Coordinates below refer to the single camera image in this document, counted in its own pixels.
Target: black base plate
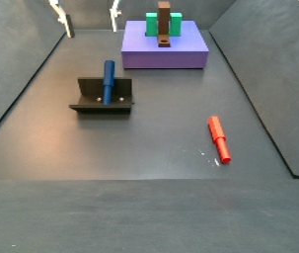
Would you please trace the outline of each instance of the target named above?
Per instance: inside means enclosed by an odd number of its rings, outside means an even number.
[[[114,78],[112,100],[102,105],[102,78],[78,77],[80,99],[69,108],[80,113],[129,113],[132,110],[132,79]]]

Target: gray floor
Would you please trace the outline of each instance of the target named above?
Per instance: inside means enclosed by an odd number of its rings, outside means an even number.
[[[299,252],[299,181],[0,181],[0,253]]]
[[[0,125],[0,179],[288,179],[240,84],[213,44],[202,69],[126,70],[122,33],[76,31],[62,39],[29,89]],[[126,116],[78,115],[76,77],[133,79]],[[220,165],[206,119],[219,115],[232,152]]]

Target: gray wall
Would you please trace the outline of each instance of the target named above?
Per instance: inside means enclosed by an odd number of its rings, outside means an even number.
[[[0,0],[0,118],[62,35],[45,0]]]
[[[239,0],[209,31],[299,176],[299,2]]]
[[[122,16],[118,29],[126,20],[144,20],[145,12],[156,12],[156,0],[121,0]],[[170,11],[181,12],[184,20],[193,20],[198,29],[208,29],[235,0],[169,0]],[[76,29],[110,30],[109,8],[112,0],[61,0],[61,7],[70,15]]]

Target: red marker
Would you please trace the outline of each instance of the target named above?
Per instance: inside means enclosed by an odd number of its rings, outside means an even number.
[[[211,116],[208,118],[208,128],[212,135],[213,142],[217,146],[220,161],[223,163],[231,162],[231,154],[228,151],[228,146],[225,143],[225,135],[221,129],[220,121],[217,116]]]

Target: purple box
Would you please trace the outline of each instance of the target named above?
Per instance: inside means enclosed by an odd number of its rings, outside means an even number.
[[[208,48],[193,21],[181,21],[180,37],[169,37],[170,47],[157,47],[156,37],[145,37],[145,21],[128,21],[122,38],[124,68],[202,68]]]

